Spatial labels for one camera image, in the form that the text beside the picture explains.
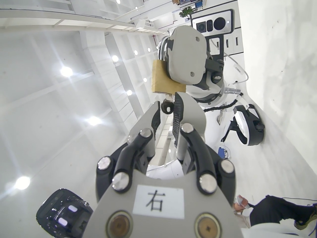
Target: white label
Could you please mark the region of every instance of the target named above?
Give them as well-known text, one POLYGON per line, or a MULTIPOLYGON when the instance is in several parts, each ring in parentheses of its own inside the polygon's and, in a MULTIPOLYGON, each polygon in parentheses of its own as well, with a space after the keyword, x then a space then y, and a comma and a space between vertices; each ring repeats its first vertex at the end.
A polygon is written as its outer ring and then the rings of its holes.
POLYGON ((138 185, 133 213, 153 217, 184 219, 184 190, 138 185))

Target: gray metal plate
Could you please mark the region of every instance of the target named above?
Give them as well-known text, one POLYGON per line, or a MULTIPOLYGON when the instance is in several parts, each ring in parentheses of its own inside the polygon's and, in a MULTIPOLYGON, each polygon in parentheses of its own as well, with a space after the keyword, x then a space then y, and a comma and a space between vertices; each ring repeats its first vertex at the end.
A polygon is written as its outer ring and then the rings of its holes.
POLYGON ((214 215, 220 223, 222 238, 242 238, 231 206, 218 188, 212 196, 201 194, 196 186, 196 172, 172 180, 151 179, 134 170, 131 189, 125 194, 117 194, 109 187, 102 196, 96 211, 90 218, 83 238, 102 238, 106 235, 106 222, 116 211, 124 210, 133 218, 131 238, 147 237, 181 237, 195 238, 194 223, 198 215, 204 212, 214 215), (170 219, 133 214, 133 206, 138 184, 182 188, 184 190, 185 218, 170 219))

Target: chinese character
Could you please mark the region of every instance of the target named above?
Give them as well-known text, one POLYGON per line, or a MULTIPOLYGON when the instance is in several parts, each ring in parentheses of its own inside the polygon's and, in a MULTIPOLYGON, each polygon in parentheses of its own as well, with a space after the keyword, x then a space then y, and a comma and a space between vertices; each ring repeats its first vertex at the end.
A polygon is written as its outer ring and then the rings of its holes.
POLYGON ((158 192, 158 191, 155 190, 155 193, 154 193, 154 194, 153 194, 153 193, 148 193, 148 195, 153 195, 153 198, 152 198, 152 200, 149 201, 149 203, 146 205, 146 207, 148 207, 148 206, 151 204, 151 211, 157 210, 157 211, 160 211, 160 212, 161 212, 161 211, 162 211, 162 203, 163 203, 163 200, 155 200, 155 196, 156 196, 156 195, 157 195, 157 196, 165 196, 165 194, 158 194, 157 192, 158 192), (159 208, 154 208, 154 207, 153 207, 154 203, 160 203, 159 208))

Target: cable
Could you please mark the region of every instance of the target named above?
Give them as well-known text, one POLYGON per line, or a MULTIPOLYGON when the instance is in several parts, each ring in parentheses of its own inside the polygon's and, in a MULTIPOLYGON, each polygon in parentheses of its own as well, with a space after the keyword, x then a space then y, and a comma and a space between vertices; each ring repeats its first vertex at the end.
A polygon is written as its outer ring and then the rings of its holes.
POLYGON ((237 102, 238 102, 238 100, 235 99, 231 104, 224 105, 224 106, 219 106, 219 107, 207 108, 207 109, 204 109, 204 112, 209 112, 209 111, 214 111, 214 110, 222 110, 222 109, 225 109, 225 108, 230 108, 230 107, 234 106, 237 102))
POLYGON ((313 199, 305 199, 305 198, 290 198, 290 197, 282 197, 282 199, 306 200, 306 201, 313 201, 313 202, 317 202, 317 200, 313 200, 313 199))
MULTIPOLYGON (((210 40, 210 41, 212 42, 212 44, 213 44, 217 49, 219 49, 219 47, 218 47, 217 45, 215 45, 215 43, 214 43, 213 40, 210 40)), ((242 69, 243 72, 245 73, 245 75, 247 76, 247 79, 246 79, 246 80, 244 80, 244 81, 242 81, 242 82, 235 82, 235 83, 233 83, 233 84, 241 84, 241 83, 244 83, 244 82, 246 82, 247 80, 249 80, 249 75, 248 75, 247 72, 241 67, 241 65, 240 65, 235 59, 233 59, 229 54, 227 54, 225 51, 223 51, 223 54, 226 55, 226 56, 228 56, 231 60, 233 60, 233 61, 236 63, 236 65, 237 65, 240 69, 242 69)))

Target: black device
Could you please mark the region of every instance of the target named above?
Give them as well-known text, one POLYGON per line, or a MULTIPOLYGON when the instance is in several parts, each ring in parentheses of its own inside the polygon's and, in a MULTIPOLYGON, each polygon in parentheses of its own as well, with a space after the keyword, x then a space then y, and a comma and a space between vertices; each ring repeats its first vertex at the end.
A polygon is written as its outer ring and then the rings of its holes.
POLYGON ((205 33, 206 30, 206 22, 200 22, 196 24, 196 30, 201 32, 201 33, 205 33))
POLYGON ((213 30, 212 20, 207 21, 207 31, 211 32, 213 30))
POLYGON ((81 238, 93 213, 87 202, 67 189, 55 191, 36 213, 38 224, 57 238, 81 238))

